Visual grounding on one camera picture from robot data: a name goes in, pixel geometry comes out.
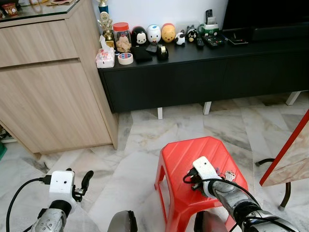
black television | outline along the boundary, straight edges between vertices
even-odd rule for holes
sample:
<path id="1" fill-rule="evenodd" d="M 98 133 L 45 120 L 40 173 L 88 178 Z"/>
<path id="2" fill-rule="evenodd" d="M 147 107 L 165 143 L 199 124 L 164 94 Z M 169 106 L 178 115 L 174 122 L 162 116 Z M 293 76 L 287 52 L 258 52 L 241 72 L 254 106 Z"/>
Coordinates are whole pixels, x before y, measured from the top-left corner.
<path id="1" fill-rule="evenodd" d="M 309 0 L 229 0 L 223 32 L 257 41 L 309 35 Z"/>

remote control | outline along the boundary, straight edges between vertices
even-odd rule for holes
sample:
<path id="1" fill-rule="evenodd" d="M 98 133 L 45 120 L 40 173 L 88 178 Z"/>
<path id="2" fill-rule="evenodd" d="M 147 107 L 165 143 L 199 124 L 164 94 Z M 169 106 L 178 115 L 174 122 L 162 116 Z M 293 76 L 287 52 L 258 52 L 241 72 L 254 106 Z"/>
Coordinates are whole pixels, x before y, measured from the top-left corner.
<path id="1" fill-rule="evenodd" d="M 208 17 L 212 17 L 212 9 L 206 11 L 206 24 L 208 24 Z"/>
<path id="2" fill-rule="evenodd" d="M 219 47 L 220 45 L 224 45 L 224 41 L 217 38 L 216 36 L 202 36 L 204 41 L 209 47 L 215 48 Z"/>
<path id="3" fill-rule="evenodd" d="M 234 38 L 230 38 L 228 39 L 228 41 L 233 45 L 233 46 L 236 46 L 236 45 L 247 45 L 248 42 L 245 41 L 244 39 L 234 39 Z"/>
<path id="4" fill-rule="evenodd" d="M 197 38 L 197 47 L 203 47 L 204 46 L 204 42 L 201 38 Z"/>

cow figurine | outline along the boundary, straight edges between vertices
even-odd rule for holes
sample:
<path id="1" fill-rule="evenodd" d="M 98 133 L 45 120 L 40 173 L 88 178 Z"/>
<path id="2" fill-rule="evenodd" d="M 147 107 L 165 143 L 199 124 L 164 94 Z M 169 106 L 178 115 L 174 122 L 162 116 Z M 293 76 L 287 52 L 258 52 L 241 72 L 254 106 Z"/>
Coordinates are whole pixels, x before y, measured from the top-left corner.
<path id="1" fill-rule="evenodd" d="M 184 30 L 181 30 L 181 32 L 177 33 L 175 36 L 175 43 L 177 45 L 185 46 L 185 34 Z"/>

chair leg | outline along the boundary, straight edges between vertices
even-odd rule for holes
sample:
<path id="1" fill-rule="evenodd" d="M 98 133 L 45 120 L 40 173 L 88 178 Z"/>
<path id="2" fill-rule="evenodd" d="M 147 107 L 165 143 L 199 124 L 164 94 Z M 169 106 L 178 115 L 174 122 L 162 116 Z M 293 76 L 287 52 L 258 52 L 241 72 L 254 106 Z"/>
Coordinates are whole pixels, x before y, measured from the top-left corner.
<path id="1" fill-rule="evenodd" d="M 263 163 L 267 163 L 267 162 L 273 162 L 275 159 L 269 158 L 269 159 L 263 159 L 259 162 L 256 162 L 255 165 L 256 166 L 260 166 Z M 286 204 L 288 203 L 289 199 L 291 196 L 291 182 L 285 183 L 285 195 L 284 198 L 281 202 L 281 204 L 278 206 L 278 209 L 283 211 L 286 207 Z"/>
<path id="2" fill-rule="evenodd" d="M 283 211 L 291 196 L 291 182 L 285 183 L 285 195 L 282 203 L 279 205 L 279 210 Z"/>
<path id="3" fill-rule="evenodd" d="M 269 158 L 269 159 L 263 159 L 261 161 L 258 161 L 255 163 L 256 166 L 261 166 L 263 163 L 267 163 L 267 162 L 273 162 L 275 159 L 274 158 Z"/>

white wall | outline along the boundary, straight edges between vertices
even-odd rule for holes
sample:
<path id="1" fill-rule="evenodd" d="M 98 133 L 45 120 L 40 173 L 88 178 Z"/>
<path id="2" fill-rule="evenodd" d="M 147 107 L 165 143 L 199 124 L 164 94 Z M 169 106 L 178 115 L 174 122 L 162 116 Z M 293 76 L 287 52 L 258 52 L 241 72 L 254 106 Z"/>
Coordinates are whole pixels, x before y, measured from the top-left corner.
<path id="1" fill-rule="evenodd" d="M 98 3 L 94 1 L 98 17 Z M 150 24 L 162 27 L 165 23 L 177 24 L 205 22 L 205 11 L 212 9 L 219 27 L 222 28 L 228 0 L 108 0 L 113 23 L 127 22 L 130 29 Z"/>

